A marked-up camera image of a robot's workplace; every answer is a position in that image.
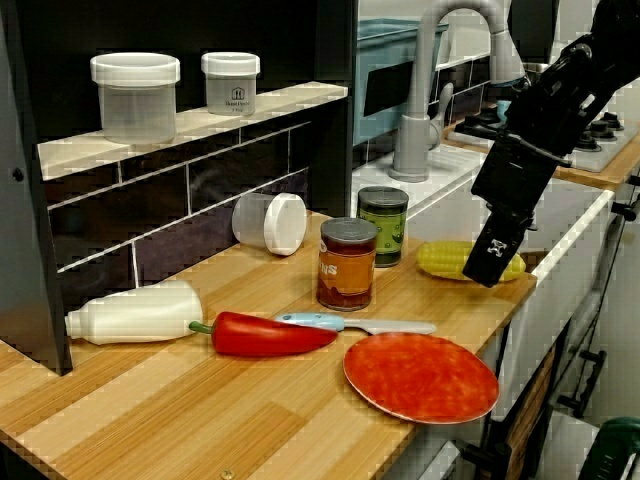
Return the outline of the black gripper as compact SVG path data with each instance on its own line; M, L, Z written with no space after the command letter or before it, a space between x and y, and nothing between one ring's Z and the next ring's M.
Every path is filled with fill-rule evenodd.
M471 189L491 213L462 270L466 278L488 288L499 282L558 166L571 163L518 135L497 135Z

